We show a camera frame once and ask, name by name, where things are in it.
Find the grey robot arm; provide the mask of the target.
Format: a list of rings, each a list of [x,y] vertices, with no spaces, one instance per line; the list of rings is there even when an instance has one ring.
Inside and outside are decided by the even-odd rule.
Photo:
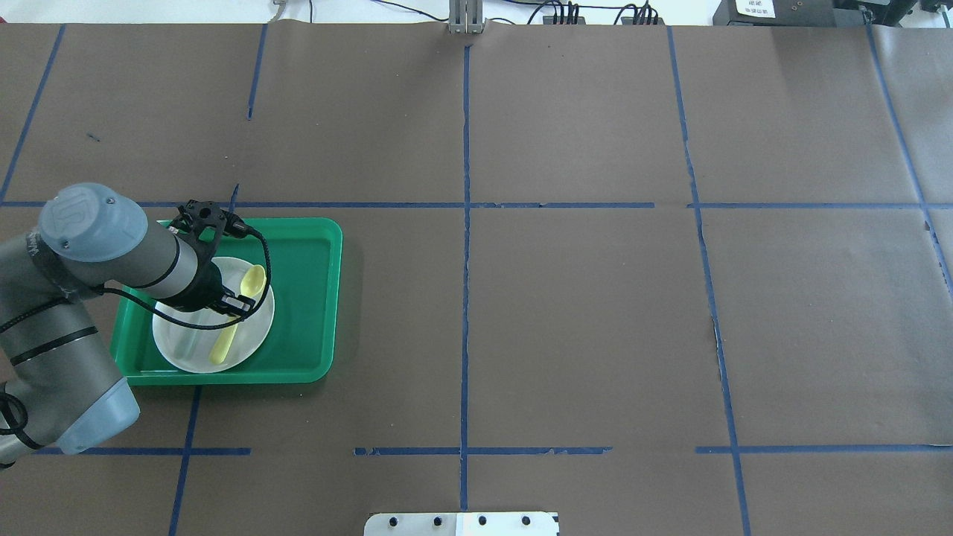
[[[2,468],[53,445],[97,447],[134,424],[132,387],[85,303],[123,296],[157,313],[221,313],[237,325],[260,302],[223,282],[212,258],[224,237],[263,235],[216,202],[183,203],[163,225],[129,197],[83,182],[44,204],[38,223],[2,244]]]

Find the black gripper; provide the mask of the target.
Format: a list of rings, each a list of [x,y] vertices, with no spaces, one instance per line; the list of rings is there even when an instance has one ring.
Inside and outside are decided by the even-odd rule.
[[[209,309],[223,315],[248,315],[253,309],[252,298],[235,296],[223,285],[221,271],[211,259],[198,266],[193,281],[184,290],[158,302],[184,313]]]

